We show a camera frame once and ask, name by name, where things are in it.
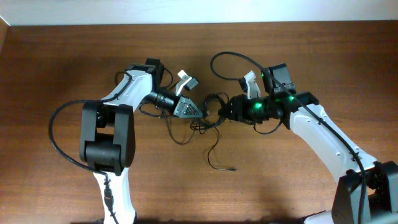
cable plug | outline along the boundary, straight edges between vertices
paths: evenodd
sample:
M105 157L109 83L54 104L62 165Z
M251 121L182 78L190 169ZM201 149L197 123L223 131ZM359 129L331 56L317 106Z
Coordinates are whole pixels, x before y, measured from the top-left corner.
M203 118L206 118L207 116L210 115L210 110L208 110L208 111L206 111L205 113L202 113L202 114L203 114Z
M184 86L184 89L191 91L195 86L198 85L198 80L195 77L192 77L192 79Z
M112 190L109 188L108 185L104 189L104 202L108 210L111 212L113 209L113 196Z
M246 85L246 79L244 77L240 78L238 80L239 84L241 85L242 91L247 93L248 92L248 86Z

brown wood surface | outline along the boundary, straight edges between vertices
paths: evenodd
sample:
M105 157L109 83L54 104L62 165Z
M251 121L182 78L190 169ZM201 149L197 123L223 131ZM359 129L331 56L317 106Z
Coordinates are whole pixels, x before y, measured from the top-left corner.
M8 24L0 17L0 54L7 36Z
M11 27L0 56L0 222L101 218L93 174L50 145L47 124L54 109L69 100L104 97L116 71L147 57L161 58L174 73L184 69L196 76L200 84L187 95L197 103L209 93L240 94L237 82L211 73L211 57L224 50L265 67L286 63L297 90L311 91L355 143L381 162L398 162L398 22ZM241 77L254 67L225 56L216 69ZM262 136L245 124L225 122L211 159L238 171L222 172L205 159L213 131L178 146L163 120L134 116L137 148L129 178L139 218L268 221L331 208L331 174L285 128ZM81 106L72 106L55 124L59 145L77 159L80 118ZM188 137L189 122L173 121L177 139Z

black bracket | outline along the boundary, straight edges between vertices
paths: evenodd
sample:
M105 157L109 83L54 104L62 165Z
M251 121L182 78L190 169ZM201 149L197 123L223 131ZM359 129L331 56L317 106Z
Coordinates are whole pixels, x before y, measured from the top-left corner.
M114 134L97 132L105 126L113 126ZM132 106L86 103L80 131L80 159L89 167L121 175L131 165L136 150Z
M147 58L145 65L132 63L126 71L140 70L152 75L152 90L159 91L160 83L164 73L164 65L156 58Z
M319 101L310 93L296 93L294 97L285 96L273 100L270 96L248 99L244 94L232 97L218 114L226 119L239 121L245 124L261 124L269 118L281 119L287 129L290 129L290 114L296 112L300 104L297 98L304 105L319 105Z
M394 162L375 166L366 172L366 184L375 193L366 198L363 222L398 223L398 166ZM357 224L361 176L356 172L340 177L331 215L335 224Z
M289 71L287 70L285 63L266 69L268 69L271 76L278 80L286 89L288 89L288 91L291 92L291 94L296 94L296 87L290 78ZM287 96L286 92L284 92L282 88L267 75L262 74L262 81L264 82L266 92L271 98L276 99Z

black connector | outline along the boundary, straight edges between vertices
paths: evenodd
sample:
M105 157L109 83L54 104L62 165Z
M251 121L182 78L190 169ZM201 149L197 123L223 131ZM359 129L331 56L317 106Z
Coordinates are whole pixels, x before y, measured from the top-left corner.
M246 84L246 79L244 77L238 79L239 85L241 85L242 91L248 92L248 85Z
M104 189L104 202L108 210L111 212L113 209L113 195L112 190L109 188L108 185L106 185Z
M184 88L188 91L191 91L197 84L199 84L198 80L195 77L192 77L192 79L184 86Z

black cable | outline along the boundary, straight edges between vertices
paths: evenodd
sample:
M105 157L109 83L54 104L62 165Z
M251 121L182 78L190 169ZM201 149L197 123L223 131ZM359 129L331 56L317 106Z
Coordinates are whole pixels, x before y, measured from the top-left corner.
M210 152L216 147L216 145L218 144L218 141L220 141L220 132L218 131L218 129L216 127L214 127L214 129L217 132L217 141L216 143L214 143L214 145L212 145L211 149L207 152L207 163L209 163L209 165L211 166L211 168L215 169L215 170L227 170L227 171L236 171L235 168L218 168L215 167L211 164L210 162Z
M116 72L116 74L114 74L114 84L117 86L118 84L119 84L119 82L118 82L118 78L119 78L119 75L124 75L124 74L126 74L127 72Z
M171 128L170 128L168 116L164 116L163 118L164 118L165 121L166 121L167 130L169 131L169 135L170 135L170 137L172 138L173 142L175 142L175 143L177 143L177 144L183 146L183 145L188 144L188 143L192 140L193 136L195 135L195 130L192 131L192 134L191 134L191 136L189 137L188 141L186 141L186 142L179 142L179 141L175 140L175 138L173 137L173 134L172 134L172 130L171 130Z
M119 74L121 74L121 73L126 74L126 75L129 77L129 80L127 81L127 83L125 84L125 86L124 86L118 93L116 93L114 96L112 96L112 97L110 97L110 98L108 98L108 99L105 99L105 100L73 100L73 101L69 101L69 102L67 102L67 103L64 103L64 104L63 104L62 106L60 106L59 108L57 108L57 109L54 111L54 113L51 115L51 118L50 118L50 121L49 121L49 138L50 138L51 144L52 144L52 146L55 148L55 150L56 150L62 157L64 157L66 160L68 160L68 161L71 162L72 164L74 164L74 165L76 165L76 166L78 166L78 167L80 167L80 168L83 168L83 169L85 169L85 170L94 172L94 173L96 173L96 174L104 175L104 176L105 176L105 182L104 182L105 188L109 188L109 182L110 182L107 173L102 172L102 171L95 170L95 169L93 169L93 168L90 168L90 167L88 167L88 166L86 166L86 165L84 165L84 164L82 164L82 163L80 163L80 162L74 160L72 157L70 157L70 156L68 156L66 153L64 153L64 152L60 149L60 147L58 146L58 144L55 142L54 135L53 135L53 124L54 124L54 121L55 121L55 117L59 114L59 112L61 112L61 110L65 109L65 108L68 107L68 106L76 105L76 104L80 104L80 103L91 103L91 102L105 103L105 102L109 102L109 101L113 101L113 100L117 99L117 98L120 96L120 94L122 94L122 93L126 90L126 88L130 85L130 83L131 83L131 81L132 81L131 75L128 74L127 72L117 72L116 75L115 75L115 77L117 77L117 76L118 76ZM115 217L114 215L113 215L113 218L114 218L115 223L118 223L117 220L116 220L116 217Z
M254 123L253 129L254 129L257 133L259 133L259 134L272 134L272 133L276 132L276 130L278 130L278 128L280 127L281 124L282 124L282 120L279 121L279 124L278 124L272 131L269 131L269 132L266 132L266 133L257 131L257 129L256 129L256 123Z
M148 105L148 104L152 104L152 103L149 103L149 102L146 102L146 101L142 101L142 102L138 105L138 110L139 110L142 114L151 116L151 117L153 117L153 118L163 118L164 116L166 116L166 114L165 114L163 111L162 111L161 114L152 114L152 113L150 113L150 112L144 111L144 110L142 109L142 106Z
M174 84L169 88L169 90L172 90L177 84L178 84L178 82L174 83Z
M113 196L112 190L109 188L109 183L111 180L105 180L105 189L104 189L104 201L105 205L107 206L111 217L113 218L114 222L118 224L118 220L116 219L116 212L113 212Z
M167 85L167 86L161 86L162 88L168 88L170 85L172 85L173 84L173 81L174 81L174 75L173 75L173 73L172 72L170 72L170 70L169 69L167 69L167 68L164 68L164 70L166 70L169 74L170 74L170 77L171 77L171 81L170 81L170 83Z
M199 104L199 107L203 108L202 109L203 114L207 114L208 104L211 101L218 101L221 107L223 107L226 104L225 101L220 97L220 95L225 95L227 97L227 102L229 101L229 96L226 93L209 94L208 96L206 96L205 100L203 100L203 102ZM192 130L199 131L200 134L204 134L206 130L218 127L224 121L225 118L221 116L214 123L208 121L206 118L196 118L192 121L190 128Z
M202 113L206 114L208 109L208 104L211 101L218 101L223 107L225 105L225 101L220 97L220 95L225 95L227 98L227 102L229 101L229 96L226 93L217 93L217 94L209 94L202 103L199 104L199 107L202 107ZM218 120L214 123L208 121L206 118L196 118L191 122L190 128L194 131L199 131L200 134L205 134L207 130L214 128L217 132L217 141L212 145L210 150L207 152L207 162L209 166L215 170L228 170L228 171L236 171L235 168L218 168L211 164L210 162L210 152L217 146L220 141L220 132L217 127L220 126L225 121L225 118L219 117Z
M265 68L263 68L260 64L258 64L257 62L255 62L253 59L251 59L251 58L249 58L249 57L247 57L247 56L245 56L245 55L236 53L236 52L220 52L220 53L216 54L216 55L211 59L211 62L210 62L211 70L215 73L215 75L216 75L217 77L223 78L223 79L225 79L225 80L238 80L238 81L239 81L239 79L236 79L236 78L226 78L226 77L222 77L221 75L219 75L218 73L216 73L216 72L214 71L213 62L214 62L215 58L217 58L217 57L220 56L220 55L235 55L235 56L237 56L237 57L241 57L241 58L243 58L243 59L245 59L245 60L251 62L251 63L252 63L253 65L255 65L257 68L259 68L263 74L266 74L270 79L272 79L272 81L274 81L276 84L278 84L278 85L281 87L281 89L283 89L284 92L286 92L289 96L293 97L293 99L294 99L300 106L302 106L306 111L308 111L308 112L310 113L311 116L313 116L313 117L318 121L319 125L323 124L327 129L329 129L330 132L332 132L332 133L333 133L333 134L334 134L334 135L347 147L347 149L348 149L349 152L353 155L355 161L357 162L357 164L358 164L358 166L359 166L359 169L360 169L360 171L361 171L361 174L362 174L362 176L361 176L361 197L360 197L360 200L359 200L359 211L358 211L358 224L362 224L362 222L363 222L363 212L364 212L364 202L365 202L365 196L366 196L366 177L365 177L365 176L366 176L366 173L365 173L365 170L364 170L364 168L363 168L361 159L359 158L358 154L355 153L354 149L353 149L353 148L347 143L347 141L346 141L343 137L341 137L340 134L338 134L328 123L326 123L322 118L318 117L312 110L310 110L307 106L305 106L299 99L297 99L296 97L294 97L294 95L293 95L291 92L289 92L288 89L286 89L286 87L283 86L276 78L274 78L274 77L268 72L268 70L266 70Z

